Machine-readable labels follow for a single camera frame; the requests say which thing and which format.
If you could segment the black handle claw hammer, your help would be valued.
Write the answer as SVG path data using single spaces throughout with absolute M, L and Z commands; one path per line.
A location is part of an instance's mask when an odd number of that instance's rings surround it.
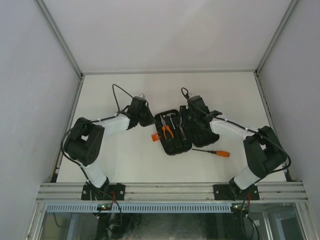
M 173 117 L 175 116 L 174 113 L 168 113 L 168 114 L 165 114 L 164 117 L 167 117 L 169 118 L 170 122 L 171 122 L 171 126 L 173 128 L 173 130 L 175 131 L 176 130 L 176 126 L 174 124 L 174 121 L 173 121 Z

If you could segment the black plastic tool case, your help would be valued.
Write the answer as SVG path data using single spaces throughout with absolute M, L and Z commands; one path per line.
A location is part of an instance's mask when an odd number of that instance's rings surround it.
M 191 118 L 191 110 L 181 105 L 154 116 L 157 136 L 169 156 L 186 153 L 192 147 L 202 148 L 217 142 L 218 134 L 200 128 Z

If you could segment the orange handle needle-nose pliers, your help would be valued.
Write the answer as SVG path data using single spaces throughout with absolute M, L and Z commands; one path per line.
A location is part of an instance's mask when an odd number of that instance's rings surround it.
M 161 129 L 162 129 L 162 133 L 163 133 L 164 138 L 166 140 L 169 140 L 169 139 L 172 140 L 174 138 L 174 134 L 173 134 L 172 130 L 170 129 L 170 127 L 166 124 L 162 115 L 160 116 L 160 121 L 162 123 Z

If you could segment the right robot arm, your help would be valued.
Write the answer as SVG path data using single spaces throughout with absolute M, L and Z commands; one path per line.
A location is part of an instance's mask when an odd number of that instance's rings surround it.
M 219 111 L 210 111 L 202 97 L 185 95 L 188 117 L 201 130 L 242 141 L 247 166 L 229 181 L 230 195 L 237 200 L 248 193 L 248 188 L 270 174 L 283 171 L 278 169 L 286 160 L 287 152 L 281 146 L 274 130 L 269 126 L 252 129 L 235 123 L 222 116 Z

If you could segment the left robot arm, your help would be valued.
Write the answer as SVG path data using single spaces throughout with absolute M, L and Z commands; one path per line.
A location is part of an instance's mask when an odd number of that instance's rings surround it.
M 130 130 L 137 125 L 147 127 L 153 123 L 154 117 L 145 96 L 135 96 L 130 105 L 113 116 L 97 120 L 78 118 L 62 137 L 60 151 L 65 158 L 80 167 L 86 182 L 93 186 L 93 196 L 104 200 L 110 193 L 109 179 L 97 161 L 104 137 Z

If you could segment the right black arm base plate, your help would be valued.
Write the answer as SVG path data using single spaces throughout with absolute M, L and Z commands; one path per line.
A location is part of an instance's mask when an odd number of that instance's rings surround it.
M 260 199 L 258 187 L 254 184 L 244 190 L 229 184 L 214 184 L 213 194 L 217 201 L 236 201 L 243 200 L 245 197 L 250 197 L 251 200 Z

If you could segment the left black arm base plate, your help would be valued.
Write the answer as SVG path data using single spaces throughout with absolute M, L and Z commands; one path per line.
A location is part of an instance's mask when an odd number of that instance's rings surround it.
M 82 188 L 81 200 L 123 201 L 125 199 L 125 193 L 126 186 L 121 183 L 109 184 L 101 188 L 96 188 L 93 185 L 86 183 Z

